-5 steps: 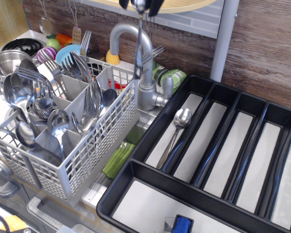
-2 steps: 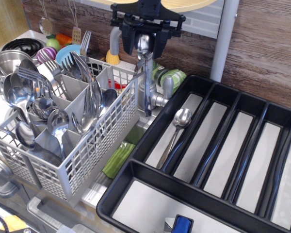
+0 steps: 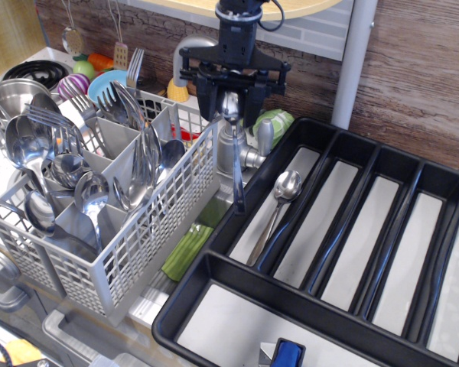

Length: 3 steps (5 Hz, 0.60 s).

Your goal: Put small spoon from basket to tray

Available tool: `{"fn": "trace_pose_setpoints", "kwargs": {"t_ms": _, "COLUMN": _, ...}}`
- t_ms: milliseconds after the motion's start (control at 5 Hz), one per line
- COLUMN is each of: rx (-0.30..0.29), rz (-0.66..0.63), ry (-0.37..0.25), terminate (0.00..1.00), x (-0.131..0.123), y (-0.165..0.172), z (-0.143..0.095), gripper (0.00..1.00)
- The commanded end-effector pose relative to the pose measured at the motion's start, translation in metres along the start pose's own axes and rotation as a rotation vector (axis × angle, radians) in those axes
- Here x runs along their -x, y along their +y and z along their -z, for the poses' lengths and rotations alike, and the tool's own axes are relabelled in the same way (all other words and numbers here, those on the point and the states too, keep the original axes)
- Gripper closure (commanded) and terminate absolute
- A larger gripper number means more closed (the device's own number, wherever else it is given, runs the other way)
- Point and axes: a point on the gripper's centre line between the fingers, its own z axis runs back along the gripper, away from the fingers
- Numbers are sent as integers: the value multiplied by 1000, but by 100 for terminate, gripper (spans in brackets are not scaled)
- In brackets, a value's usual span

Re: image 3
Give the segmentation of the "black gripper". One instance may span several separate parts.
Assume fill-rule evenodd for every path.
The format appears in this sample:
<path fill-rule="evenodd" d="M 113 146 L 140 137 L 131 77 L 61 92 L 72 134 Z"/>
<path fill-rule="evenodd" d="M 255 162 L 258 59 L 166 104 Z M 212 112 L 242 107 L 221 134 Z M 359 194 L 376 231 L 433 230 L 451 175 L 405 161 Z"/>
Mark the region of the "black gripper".
<path fill-rule="evenodd" d="M 199 60 L 204 65 L 217 65 L 227 70 L 255 70 L 257 73 L 278 72 L 278 79 L 265 83 L 247 83 L 244 86 L 245 102 L 243 125 L 252 126 L 259 117 L 269 93 L 283 95 L 285 78 L 290 65 L 261 52 L 256 47 L 256 31 L 261 25 L 263 1 L 220 1 L 215 14 L 220 20 L 219 36 L 191 35 L 178 44 L 178 85 L 186 86 L 197 71 L 189 60 Z M 200 114 L 212 119 L 216 112 L 217 85 L 209 79 L 196 81 Z"/>

